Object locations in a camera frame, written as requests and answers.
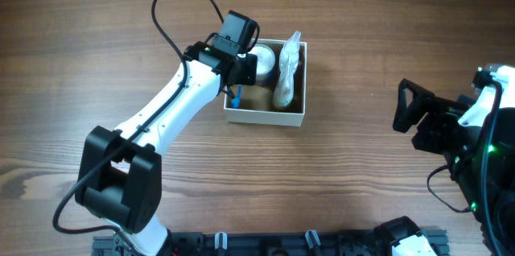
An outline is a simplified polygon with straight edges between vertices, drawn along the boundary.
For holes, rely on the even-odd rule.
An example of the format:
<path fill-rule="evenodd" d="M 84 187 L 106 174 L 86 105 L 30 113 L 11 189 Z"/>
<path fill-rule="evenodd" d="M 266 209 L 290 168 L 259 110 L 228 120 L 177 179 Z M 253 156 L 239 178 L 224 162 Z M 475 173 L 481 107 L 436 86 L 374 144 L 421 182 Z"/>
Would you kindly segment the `cotton swab tub blue label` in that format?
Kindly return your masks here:
<path fill-rule="evenodd" d="M 257 57 L 256 85 L 270 83 L 276 63 L 274 51 L 265 44 L 256 44 L 250 53 Z"/>

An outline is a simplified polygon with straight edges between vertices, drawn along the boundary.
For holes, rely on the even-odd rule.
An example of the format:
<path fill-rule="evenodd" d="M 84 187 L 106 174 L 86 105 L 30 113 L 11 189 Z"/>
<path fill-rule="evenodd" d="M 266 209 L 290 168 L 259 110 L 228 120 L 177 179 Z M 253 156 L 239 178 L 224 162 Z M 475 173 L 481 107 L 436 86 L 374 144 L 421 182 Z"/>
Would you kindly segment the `blue white toothbrush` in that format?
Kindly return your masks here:
<path fill-rule="evenodd" d="M 231 107 L 233 109 L 238 109 L 241 104 L 241 94 L 242 94 L 242 86 L 237 86 L 237 93 L 234 95 L 234 97 L 231 99 Z"/>

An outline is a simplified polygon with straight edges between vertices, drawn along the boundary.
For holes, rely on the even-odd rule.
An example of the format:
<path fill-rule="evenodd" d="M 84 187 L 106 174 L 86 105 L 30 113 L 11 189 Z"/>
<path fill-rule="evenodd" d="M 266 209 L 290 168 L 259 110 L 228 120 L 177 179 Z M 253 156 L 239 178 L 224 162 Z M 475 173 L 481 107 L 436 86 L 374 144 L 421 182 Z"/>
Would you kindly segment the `clear foamy liquid bottle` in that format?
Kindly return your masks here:
<path fill-rule="evenodd" d="M 301 32 L 296 31 L 283 45 L 279 56 L 279 70 L 285 72 L 287 68 L 293 74 L 299 65 Z"/>

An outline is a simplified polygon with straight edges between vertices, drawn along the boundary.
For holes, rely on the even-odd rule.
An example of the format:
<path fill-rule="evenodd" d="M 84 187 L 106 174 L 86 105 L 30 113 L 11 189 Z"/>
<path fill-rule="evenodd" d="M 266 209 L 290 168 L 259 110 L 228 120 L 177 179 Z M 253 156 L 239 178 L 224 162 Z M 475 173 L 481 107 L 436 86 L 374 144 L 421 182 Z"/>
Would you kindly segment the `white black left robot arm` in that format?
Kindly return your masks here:
<path fill-rule="evenodd" d="M 177 73 L 136 115 L 114 130 L 95 127 L 81 156 L 77 204 L 107 220 L 113 255 L 170 255 L 171 233 L 156 210 L 162 197 L 162 161 L 194 115 L 233 85 L 254 85 L 257 57 L 250 50 L 258 24 L 230 11 L 221 29 L 179 53 Z"/>

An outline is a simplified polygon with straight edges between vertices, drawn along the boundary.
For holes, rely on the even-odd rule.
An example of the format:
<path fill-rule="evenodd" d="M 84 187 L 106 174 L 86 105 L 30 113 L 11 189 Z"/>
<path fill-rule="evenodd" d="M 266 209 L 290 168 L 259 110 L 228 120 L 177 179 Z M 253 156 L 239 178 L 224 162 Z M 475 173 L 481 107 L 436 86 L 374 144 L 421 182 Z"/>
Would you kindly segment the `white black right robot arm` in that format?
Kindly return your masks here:
<path fill-rule="evenodd" d="M 503 106 L 509 91 L 491 75 L 472 82 L 476 100 L 450 101 L 404 79 L 398 86 L 393 129 L 412 126 L 415 149 L 441 155 L 467 201 L 462 213 L 481 224 L 493 255 L 514 253 L 514 108 Z"/>

